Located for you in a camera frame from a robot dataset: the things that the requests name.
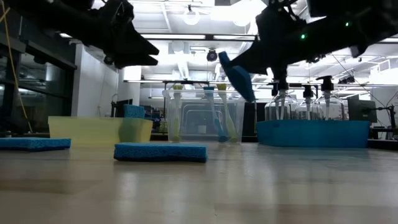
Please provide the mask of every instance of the transparent storage bin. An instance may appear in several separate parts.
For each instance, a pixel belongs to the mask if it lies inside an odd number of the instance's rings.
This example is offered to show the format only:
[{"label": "transparent storage bin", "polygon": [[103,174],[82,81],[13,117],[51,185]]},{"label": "transparent storage bin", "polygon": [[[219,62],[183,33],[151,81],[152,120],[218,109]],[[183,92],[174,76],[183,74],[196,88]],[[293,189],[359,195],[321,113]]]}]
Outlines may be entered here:
[{"label": "transparent storage bin", "polygon": [[[235,91],[164,90],[170,142],[242,141],[244,100]],[[226,107],[221,97],[226,98]]]}]

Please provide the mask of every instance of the clear plastic container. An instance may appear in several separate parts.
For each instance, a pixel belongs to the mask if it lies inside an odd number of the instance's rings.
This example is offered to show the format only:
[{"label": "clear plastic container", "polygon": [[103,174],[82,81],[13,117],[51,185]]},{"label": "clear plastic container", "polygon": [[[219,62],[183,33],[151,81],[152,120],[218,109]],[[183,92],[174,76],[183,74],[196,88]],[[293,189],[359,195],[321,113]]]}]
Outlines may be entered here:
[{"label": "clear plastic container", "polygon": [[288,94],[288,90],[280,90],[278,95],[266,104],[266,121],[296,118],[297,100]]},{"label": "clear plastic container", "polygon": [[163,95],[170,142],[242,141],[244,100],[238,92],[164,90]]},{"label": "clear plastic container", "polygon": [[297,107],[296,115],[297,119],[302,120],[322,120],[323,110],[319,104],[313,103],[313,100],[306,99]]},{"label": "clear plastic container", "polygon": [[331,91],[324,91],[323,96],[315,100],[314,105],[321,106],[324,120],[346,120],[343,100],[332,94]]}]

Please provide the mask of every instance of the blue bin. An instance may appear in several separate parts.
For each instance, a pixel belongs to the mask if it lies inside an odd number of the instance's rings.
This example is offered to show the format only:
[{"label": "blue bin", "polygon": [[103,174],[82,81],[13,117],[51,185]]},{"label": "blue bin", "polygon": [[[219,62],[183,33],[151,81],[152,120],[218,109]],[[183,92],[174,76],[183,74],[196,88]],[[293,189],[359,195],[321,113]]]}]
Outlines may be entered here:
[{"label": "blue bin", "polygon": [[277,147],[366,148],[369,121],[278,120],[257,123],[259,143]]}]

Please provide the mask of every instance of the dispenser pump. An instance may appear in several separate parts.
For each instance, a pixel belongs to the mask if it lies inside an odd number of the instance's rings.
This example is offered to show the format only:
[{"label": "dispenser pump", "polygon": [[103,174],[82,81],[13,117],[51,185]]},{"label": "dispenser pump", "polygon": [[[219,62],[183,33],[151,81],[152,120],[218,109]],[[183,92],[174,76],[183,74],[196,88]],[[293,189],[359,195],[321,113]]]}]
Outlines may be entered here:
[{"label": "dispenser pump", "polygon": [[278,95],[278,83],[274,82],[274,83],[268,83],[267,85],[272,85],[272,91],[271,91],[271,96],[275,97],[276,95]]},{"label": "dispenser pump", "polygon": [[282,77],[278,83],[278,90],[288,90],[289,84],[286,81],[286,77]]},{"label": "dispenser pump", "polygon": [[311,90],[311,85],[303,85],[304,86],[304,92],[303,92],[303,97],[306,98],[312,98],[313,97],[313,91]]},{"label": "dispenser pump", "polygon": [[331,79],[332,79],[331,75],[317,78],[317,80],[323,80],[323,83],[321,85],[322,91],[332,91],[335,89],[335,86],[331,82]]}]

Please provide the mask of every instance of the wall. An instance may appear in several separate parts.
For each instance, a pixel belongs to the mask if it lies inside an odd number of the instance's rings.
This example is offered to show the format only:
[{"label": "wall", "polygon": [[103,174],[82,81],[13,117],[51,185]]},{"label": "wall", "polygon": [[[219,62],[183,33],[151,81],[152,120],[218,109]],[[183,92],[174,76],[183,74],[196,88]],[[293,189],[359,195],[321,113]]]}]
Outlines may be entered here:
[{"label": "wall", "polygon": [[[398,85],[398,77],[397,73],[398,68],[388,69],[382,72],[379,72],[377,68],[371,70],[371,83],[377,84],[388,84],[388,85]],[[394,87],[384,87],[384,88],[373,88],[371,90],[372,97],[371,99],[376,102],[376,107],[384,107],[384,106],[395,106],[395,119],[398,121],[398,97],[395,95],[398,92],[398,88]],[[387,114],[386,110],[377,111],[377,118],[381,121],[384,126],[390,126],[390,118]]]},{"label": "wall", "polygon": [[140,83],[125,83],[124,80],[140,80],[141,66],[126,67],[119,71],[118,101],[132,99],[133,105],[140,103]]},{"label": "wall", "polygon": [[151,106],[153,108],[163,108],[163,99],[149,99],[149,96],[163,97],[163,90],[164,89],[161,88],[142,88],[139,104],[142,106]]},{"label": "wall", "polygon": [[111,112],[112,96],[117,93],[119,74],[76,47],[78,69],[73,81],[72,116],[105,116]]}]

